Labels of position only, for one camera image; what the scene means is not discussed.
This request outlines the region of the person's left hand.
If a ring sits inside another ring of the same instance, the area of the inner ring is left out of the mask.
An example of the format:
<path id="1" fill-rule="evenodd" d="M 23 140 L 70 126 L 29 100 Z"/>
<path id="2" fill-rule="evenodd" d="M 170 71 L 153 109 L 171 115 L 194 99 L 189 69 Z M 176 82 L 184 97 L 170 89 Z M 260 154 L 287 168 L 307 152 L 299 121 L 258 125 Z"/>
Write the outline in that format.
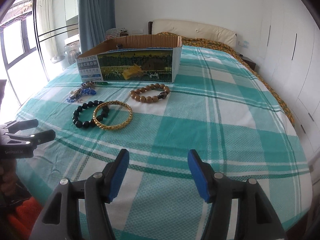
<path id="1" fill-rule="evenodd" d="M 11 196 L 15 193 L 17 174 L 16 159 L 1 160 L 1 193 L 5 196 Z"/>

